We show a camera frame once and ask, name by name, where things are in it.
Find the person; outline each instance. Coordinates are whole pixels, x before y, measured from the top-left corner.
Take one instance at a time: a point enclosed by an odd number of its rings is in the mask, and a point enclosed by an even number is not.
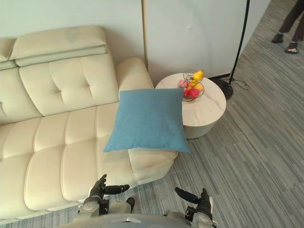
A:
[[[284,33],[290,31],[295,20],[301,15],[303,11],[304,11],[304,0],[298,0],[295,6],[290,11],[290,13],[285,18],[285,21],[281,26],[279,32],[273,38],[272,40],[273,43],[282,43],[284,41],[283,39]],[[300,23],[294,33],[294,36],[291,39],[289,46],[285,49],[285,52],[289,54],[297,54],[299,52],[297,48],[298,42],[303,41],[303,35],[304,35],[304,15],[300,19]]]

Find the sandal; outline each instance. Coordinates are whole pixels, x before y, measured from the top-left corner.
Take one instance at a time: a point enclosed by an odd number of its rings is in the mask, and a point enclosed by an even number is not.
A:
[[[293,49],[286,48],[284,52],[288,54],[298,54],[299,50],[297,48],[293,48]]]
[[[276,34],[275,37],[272,39],[272,43],[282,43],[284,41],[283,34]]]

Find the lamp base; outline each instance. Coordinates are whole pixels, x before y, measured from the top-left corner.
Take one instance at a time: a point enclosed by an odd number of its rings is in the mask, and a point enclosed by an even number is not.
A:
[[[217,84],[218,87],[223,91],[226,100],[228,100],[233,95],[232,86],[229,85],[228,82],[225,82],[224,80],[219,78],[210,78],[210,80]]]

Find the blue pillow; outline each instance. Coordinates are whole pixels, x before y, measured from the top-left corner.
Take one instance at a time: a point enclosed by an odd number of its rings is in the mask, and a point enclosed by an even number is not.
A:
[[[182,88],[121,91],[114,130],[104,152],[140,147],[189,153],[182,98]]]

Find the floor lamp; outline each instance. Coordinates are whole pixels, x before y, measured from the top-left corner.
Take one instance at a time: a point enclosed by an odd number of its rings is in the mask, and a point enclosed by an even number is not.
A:
[[[241,52],[241,48],[242,48],[242,44],[243,44],[243,39],[244,39],[246,24],[247,24],[247,18],[248,18],[248,13],[249,13],[249,5],[250,5],[250,0],[247,0],[241,41],[240,41],[239,46],[238,46],[236,61],[234,62],[234,66],[233,66],[232,71],[229,75],[230,76],[229,82],[225,82],[223,79],[221,79],[223,77],[227,77],[227,75],[216,76],[216,77],[210,77],[209,78],[211,81],[213,81],[215,84],[217,84],[220,87],[220,89],[223,91],[223,93],[225,95],[226,100],[228,100],[233,95],[233,89],[232,89],[232,86],[231,86],[231,82],[233,81],[233,74],[234,74],[234,71],[237,67],[238,57],[239,57],[239,54]]]

